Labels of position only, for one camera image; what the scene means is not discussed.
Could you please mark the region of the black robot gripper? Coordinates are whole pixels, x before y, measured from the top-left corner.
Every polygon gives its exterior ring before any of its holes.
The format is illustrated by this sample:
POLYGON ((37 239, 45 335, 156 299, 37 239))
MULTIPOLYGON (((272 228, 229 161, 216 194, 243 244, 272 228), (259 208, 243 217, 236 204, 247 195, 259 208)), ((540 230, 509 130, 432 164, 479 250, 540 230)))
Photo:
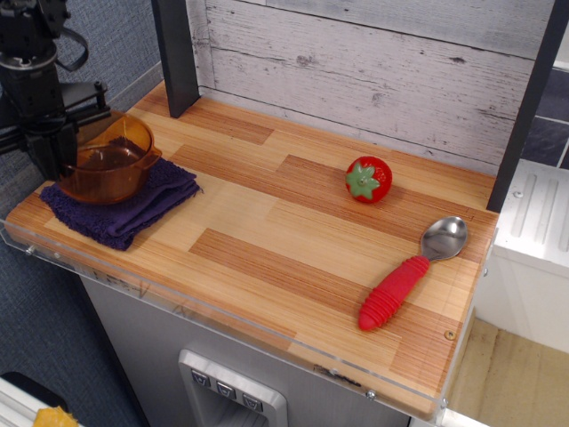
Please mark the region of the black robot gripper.
POLYGON ((109 115, 101 81, 62 83, 54 62, 1 65, 1 152, 25 149, 46 180, 60 181, 77 161, 76 128, 109 115))

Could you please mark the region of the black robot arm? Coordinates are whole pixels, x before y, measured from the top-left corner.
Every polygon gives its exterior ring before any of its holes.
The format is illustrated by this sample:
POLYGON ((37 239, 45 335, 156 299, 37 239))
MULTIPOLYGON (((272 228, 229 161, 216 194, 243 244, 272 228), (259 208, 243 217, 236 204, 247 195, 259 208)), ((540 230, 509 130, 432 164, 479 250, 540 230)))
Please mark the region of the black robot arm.
POLYGON ((59 79, 89 57, 69 17, 64 1, 1 3, 1 151, 28 153, 51 181, 76 165, 80 128, 110 115, 104 83, 59 79))

